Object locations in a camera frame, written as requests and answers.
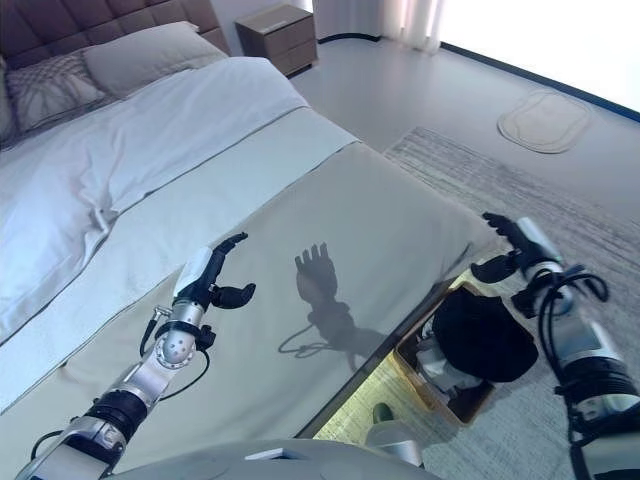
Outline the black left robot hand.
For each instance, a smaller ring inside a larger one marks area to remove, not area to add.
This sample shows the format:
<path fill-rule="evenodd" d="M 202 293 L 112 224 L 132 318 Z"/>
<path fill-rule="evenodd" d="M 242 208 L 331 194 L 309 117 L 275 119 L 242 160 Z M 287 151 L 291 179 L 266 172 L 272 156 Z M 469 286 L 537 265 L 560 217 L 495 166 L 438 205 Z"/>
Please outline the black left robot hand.
<path fill-rule="evenodd" d="M 204 311 L 209 306 L 230 310 L 247 305 L 256 289 L 254 283 L 249 283 L 242 289 L 217 284 L 227 254 L 247 238 L 248 234 L 241 232 L 223 240 L 215 248 L 205 246 L 198 250 L 185 264 L 176 281 L 173 303 L 196 303 Z"/>

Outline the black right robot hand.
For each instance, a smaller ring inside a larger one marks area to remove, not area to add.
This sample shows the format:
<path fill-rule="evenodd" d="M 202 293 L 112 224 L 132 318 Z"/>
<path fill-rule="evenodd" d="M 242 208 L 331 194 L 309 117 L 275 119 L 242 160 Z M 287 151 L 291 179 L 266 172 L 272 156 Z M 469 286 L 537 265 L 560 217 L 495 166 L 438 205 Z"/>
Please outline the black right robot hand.
<path fill-rule="evenodd" d="M 544 268 L 553 273 L 563 271 L 564 260 L 560 252 L 529 217 L 513 221 L 503 215 L 485 212 L 482 218 L 508 241 L 512 250 L 482 264 L 472 264 L 471 273 L 477 280 L 494 284 L 520 271 L 530 281 Z"/>

